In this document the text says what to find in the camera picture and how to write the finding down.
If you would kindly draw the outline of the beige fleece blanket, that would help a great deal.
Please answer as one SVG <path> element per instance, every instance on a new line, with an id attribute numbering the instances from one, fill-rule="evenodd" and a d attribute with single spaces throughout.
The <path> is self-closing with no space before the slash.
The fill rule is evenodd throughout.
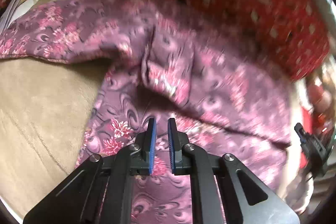
<path id="1" fill-rule="evenodd" d="M 1 60 L 1 200 L 24 216 L 75 167 L 110 60 Z"/>

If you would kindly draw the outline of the purple floral fleece garment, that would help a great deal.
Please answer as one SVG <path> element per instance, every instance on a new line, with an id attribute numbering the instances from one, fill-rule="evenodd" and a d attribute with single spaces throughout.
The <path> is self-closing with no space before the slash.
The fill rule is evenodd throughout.
<path id="1" fill-rule="evenodd" d="M 114 155 L 158 123 L 153 175 L 138 177 L 133 223 L 190 223 L 190 184 L 168 169 L 166 121 L 208 152 L 235 154 L 282 198 L 294 188 L 301 110 L 282 72 L 231 26 L 167 0 L 57 0 L 1 36 L 1 60 L 110 60 L 75 165 Z"/>

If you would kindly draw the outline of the doll in plastic bag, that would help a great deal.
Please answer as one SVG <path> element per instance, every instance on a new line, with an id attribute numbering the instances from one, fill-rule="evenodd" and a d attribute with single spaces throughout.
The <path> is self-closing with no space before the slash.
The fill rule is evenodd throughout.
<path id="1" fill-rule="evenodd" d="M 324 137 L 335 126 L 335 58 L 329 54 L 305 78 L 307 97 L 313 109 L 313 133 Z"/>

